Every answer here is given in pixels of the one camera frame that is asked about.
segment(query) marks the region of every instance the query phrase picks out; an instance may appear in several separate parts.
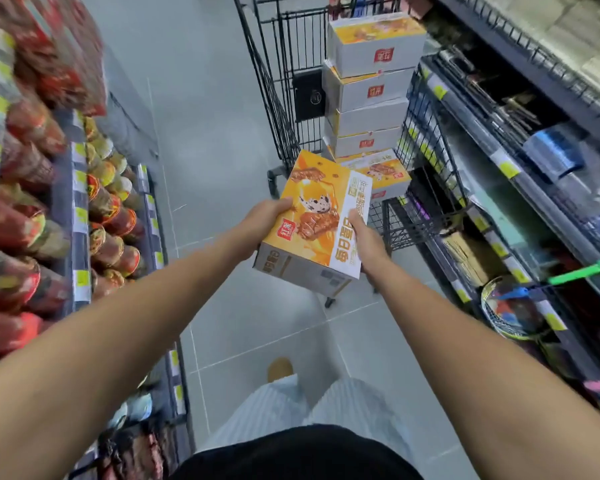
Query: shoe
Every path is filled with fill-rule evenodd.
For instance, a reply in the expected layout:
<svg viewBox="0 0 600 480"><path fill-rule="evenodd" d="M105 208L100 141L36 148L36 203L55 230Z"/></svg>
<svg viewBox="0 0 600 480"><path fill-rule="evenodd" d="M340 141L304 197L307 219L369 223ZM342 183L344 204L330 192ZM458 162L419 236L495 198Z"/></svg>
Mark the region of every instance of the shoe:
<svg viewBox="0 0 600 480"><path fill-rule="evenodd" d="M283 377L293 376L294 366L287 357L278 357L267 369L267 381L271 384Z"/></svg>

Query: striped pants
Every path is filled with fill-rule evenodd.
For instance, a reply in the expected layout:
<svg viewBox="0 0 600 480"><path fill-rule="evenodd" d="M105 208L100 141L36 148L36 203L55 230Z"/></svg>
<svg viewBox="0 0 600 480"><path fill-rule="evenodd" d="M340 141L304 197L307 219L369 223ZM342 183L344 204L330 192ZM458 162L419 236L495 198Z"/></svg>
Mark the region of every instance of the striped pants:
<svg viewBox="0 0 600 480"><path fill-rule="evenodd" d="M409 434L382 394L359 379L334 382L311 409L297 375L261 386L199 451L243 443L284 429L332 424L376 440L413 464Z"/></svg>

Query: tiled floor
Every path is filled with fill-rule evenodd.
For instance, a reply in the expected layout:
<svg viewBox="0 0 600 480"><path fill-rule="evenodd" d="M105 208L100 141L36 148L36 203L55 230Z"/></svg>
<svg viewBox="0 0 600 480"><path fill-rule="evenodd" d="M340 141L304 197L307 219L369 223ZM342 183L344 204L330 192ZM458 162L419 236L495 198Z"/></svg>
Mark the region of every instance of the tiled floor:
<svg viewBox="0 0 600 480"><path fill-rule="evenodd" d="M267 198L265 172L278 163L233 0L85 1L152 106L164 165L164 175L153 177L164 182L156 197L168 256L183 257ZM442 294L415 248L394 259ZM311 402L346 375L382 390L410 427L427 480L477 478L382 298L364 279L325 310L322 297L247 261L181 340L197 444L266 382L268 364L286 355Z"/></svg>

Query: shopping cart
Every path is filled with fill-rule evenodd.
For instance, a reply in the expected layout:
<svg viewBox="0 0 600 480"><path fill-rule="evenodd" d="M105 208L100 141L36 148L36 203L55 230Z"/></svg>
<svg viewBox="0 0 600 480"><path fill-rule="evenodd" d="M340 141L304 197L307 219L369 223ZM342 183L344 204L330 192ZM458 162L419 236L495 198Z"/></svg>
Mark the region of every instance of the shopping cart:
<svg viewBox="0 0 600 480"><path fill-rule="evenodd" d="M322 150L326 97L321 70L329 20L398 11L400 0L234 2L281 160L267 172L269 190L277 198L277 177L288 178L299 151ZM414 72L403 135L395 148L412 182L405 196L373 203L369 211L368 222L382 234L389 253L458 227L466 209L456 163L438 126L440 101L421 71Z"/></svg>

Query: left hand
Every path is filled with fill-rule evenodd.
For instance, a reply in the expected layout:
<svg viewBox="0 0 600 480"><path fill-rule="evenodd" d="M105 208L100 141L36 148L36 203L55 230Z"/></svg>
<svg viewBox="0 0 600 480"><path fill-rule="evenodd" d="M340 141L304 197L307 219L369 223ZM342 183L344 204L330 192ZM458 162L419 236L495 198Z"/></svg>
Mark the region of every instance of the left hand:
<svg viewBox="0 0 600 480"><path fill-rule="evenodd" d="M271 231L278 216L291 208L293 199L263 200L252 208L246 217L234 227L239 239L242 260L248 259Z"/></svg>

